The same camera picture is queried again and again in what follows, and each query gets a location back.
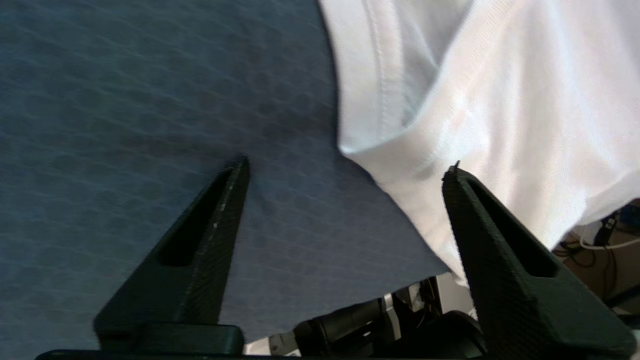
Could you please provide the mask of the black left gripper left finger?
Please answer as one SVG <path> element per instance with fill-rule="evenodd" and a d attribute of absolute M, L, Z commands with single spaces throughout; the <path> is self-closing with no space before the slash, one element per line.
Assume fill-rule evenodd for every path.
<path fill-rule="evenodd" d="M 100 350 L 242 353 L 219 319 L 249 182 L 238 156 L 197 194 L 94 318 Z"/>

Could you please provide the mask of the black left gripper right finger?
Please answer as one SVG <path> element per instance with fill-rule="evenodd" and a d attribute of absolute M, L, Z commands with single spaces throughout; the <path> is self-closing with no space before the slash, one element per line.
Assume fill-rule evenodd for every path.
<path fill-rule="evenodd" d="M 442 196 L 492 358 L 633 357 L 633 331 L 478 178 L 455 164 Z"/>

